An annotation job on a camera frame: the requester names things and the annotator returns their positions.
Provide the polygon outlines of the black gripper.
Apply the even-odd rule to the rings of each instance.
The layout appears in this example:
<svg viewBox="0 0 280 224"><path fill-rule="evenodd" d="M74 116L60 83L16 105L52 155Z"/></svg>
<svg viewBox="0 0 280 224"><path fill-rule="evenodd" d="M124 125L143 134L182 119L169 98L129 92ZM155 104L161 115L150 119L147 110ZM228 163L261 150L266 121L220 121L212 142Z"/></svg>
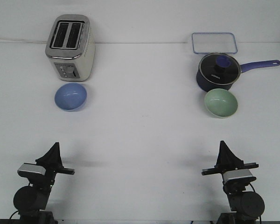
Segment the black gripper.
<svg viewBox="0 0 280 224"><path fill-rule="evenodd" d="M251 183L246 180L230 181L224 184L223 174L227 171L232 171L236 169L253 169L258 168L259 165L255 162L244 163L243 160L239 159L226 145L226 143L221 140L219 145L219 153L217 157L217 162L214 168L203 169L202 175L214 175L220 174L222 176L222 184L224 193L240 193L246 191L246 187Z"/></svg>
<svg viewBox="0 0 280 224"><path fill-rule="evenodd" d="M60 144L55 142L50 150L42 157L35 160L36 164L47 168L44 175L36 174L29 178L29 183L43 193L50 194L57 174L74 175L75 169L64 168L60 153Z"/></svg>

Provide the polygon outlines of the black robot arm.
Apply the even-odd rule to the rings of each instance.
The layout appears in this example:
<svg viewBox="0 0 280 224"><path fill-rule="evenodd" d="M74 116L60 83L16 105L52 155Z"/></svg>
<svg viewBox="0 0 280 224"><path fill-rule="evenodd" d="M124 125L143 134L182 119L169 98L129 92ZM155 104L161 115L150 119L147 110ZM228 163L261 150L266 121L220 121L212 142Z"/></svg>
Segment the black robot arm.
<svg viewBox="0 0 280 224"><path fill-rule="evenodd" d="M74 175L75 170L63 166L60 144L55 142L50 150L33 163L23 163L17 170L28 185L14 195L13 204L20 215L20 224L57 224L53 212L46 211L57 174Z"/></svg>
<svg viewBox="0 0 280 224"><path fill-rule="evenodd" d="M265 211L264 200L254 187L251 191L246 190L256 180L250 170L258 167L259 164L255 162L244 163L223 140L220 141L215 166L202 170L202 175L222 176L223 191L227 195L231 211L221 213L217 224L255 224L256 220L261 220Z"/></svg>

